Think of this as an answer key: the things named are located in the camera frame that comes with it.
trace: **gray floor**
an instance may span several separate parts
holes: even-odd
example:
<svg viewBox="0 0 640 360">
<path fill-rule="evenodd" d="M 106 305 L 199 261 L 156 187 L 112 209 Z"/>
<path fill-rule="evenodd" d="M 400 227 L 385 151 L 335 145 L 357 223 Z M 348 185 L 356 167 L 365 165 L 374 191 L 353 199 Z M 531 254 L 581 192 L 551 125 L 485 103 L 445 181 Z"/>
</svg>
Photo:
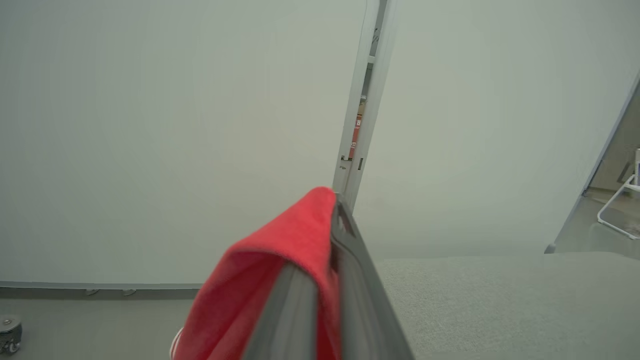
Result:
<svg viewBox="0 0 640 360">
<path fill-rule="evenodd" d="M 0 313 L 22 317 L 22 347 L 12 359 L 168 359 L 195 296 L 101 291 L 85 297 L 78 291 L 66 299 L 69 291 L 0 289 Z"/>
<path fill-rule="evenodd" d="M 556 239 L 556 252 L 606 251 L 640 259 L 640 241 L 631 240 L 596 221 L 596 214 L 602 207 L 601 202 L 587 197 L 580 198 L 574 215 Z M 608 209 L 603 213 L 603 218 L 622 227 L 633 220 L 616 209 Z"/>
</svg>

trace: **caster wheel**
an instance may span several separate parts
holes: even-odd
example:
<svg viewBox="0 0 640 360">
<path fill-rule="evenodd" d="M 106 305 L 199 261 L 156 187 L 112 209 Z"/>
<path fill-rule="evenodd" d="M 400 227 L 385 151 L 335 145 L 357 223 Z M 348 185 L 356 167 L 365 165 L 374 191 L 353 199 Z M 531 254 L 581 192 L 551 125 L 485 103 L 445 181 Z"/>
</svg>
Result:
<svg viewBox="0 0 640 360">
<path fill-rule="evenodd" d="M 20 318 L 13 315 L 0 316 L 0 353 L 13 355 L 20 350 L 22 324 Z"/>
</svg>

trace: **red cloth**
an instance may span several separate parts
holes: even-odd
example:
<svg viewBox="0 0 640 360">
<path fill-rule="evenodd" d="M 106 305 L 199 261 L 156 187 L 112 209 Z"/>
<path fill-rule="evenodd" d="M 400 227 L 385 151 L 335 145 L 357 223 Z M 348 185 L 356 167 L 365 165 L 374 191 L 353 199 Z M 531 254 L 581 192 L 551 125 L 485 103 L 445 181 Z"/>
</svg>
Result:
<svg viewBox="0 0 640 360">
<path fill-rule="evenodd" d="M 231 246 L 198 292 L 174 360 L 240 359 L 287 260 L 306 270 L 318 286 L 318 359 L 338 359 L 338 282 L 329 259 L 334 205 L 331 189 L 315 188 Z"/>
</svg>

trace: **white wall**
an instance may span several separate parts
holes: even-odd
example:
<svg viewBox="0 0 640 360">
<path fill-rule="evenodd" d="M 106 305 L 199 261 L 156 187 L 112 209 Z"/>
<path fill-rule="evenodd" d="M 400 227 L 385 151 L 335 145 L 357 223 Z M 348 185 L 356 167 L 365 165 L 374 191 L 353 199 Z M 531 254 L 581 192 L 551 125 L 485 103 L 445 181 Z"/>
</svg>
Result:
<svg viewBox="0 0 640 360">
<path fill-rule="evenodd" d="M 598 171 L 593 176 L 590 184 L 593 188 L 616 191 L 622 184 L 618 178 L 629 162 L 622 181 L 626 181 L 634 173 L 634 163 L 636 162 L 636 148 L 640 146 L 640 92 L 636 92 L 629 102 L 616 133 L 611 139 L 611 143 L 605 152 Z"/>
<path fill-rule="evenodd" d="M 636 0 L 404 0 L 355 216 L 375 258 L 541 254 L 640 69 Z"/>
<path fill-rule="evenodd" d="M 3 1 L 0 281 L 204 281 L 331 185 L 364 11 Z"/>
</svg>

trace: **gray carpet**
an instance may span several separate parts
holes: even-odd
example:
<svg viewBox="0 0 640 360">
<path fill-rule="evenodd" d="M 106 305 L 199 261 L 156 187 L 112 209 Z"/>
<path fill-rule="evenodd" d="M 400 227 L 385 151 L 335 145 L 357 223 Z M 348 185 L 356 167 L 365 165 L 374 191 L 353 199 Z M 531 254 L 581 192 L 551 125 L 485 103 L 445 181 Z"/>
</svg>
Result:
<svg viewBox="0 0 640 360">
<path fill-rule="evenodd" d="M 399 259 L 378 272 L 417 359 L 640 358 L 635 259 Z"/>
<path fill-rule="evenodd" d="M 640 359 L 635 259 L 604 252 L 399 259 L 378 263 L 378 272 L 417 359 Z M 0 289 L 0 313 L 24 320 L 15 360 L 167 359 L 193 298 L 39 293 Z"/>
</svg>

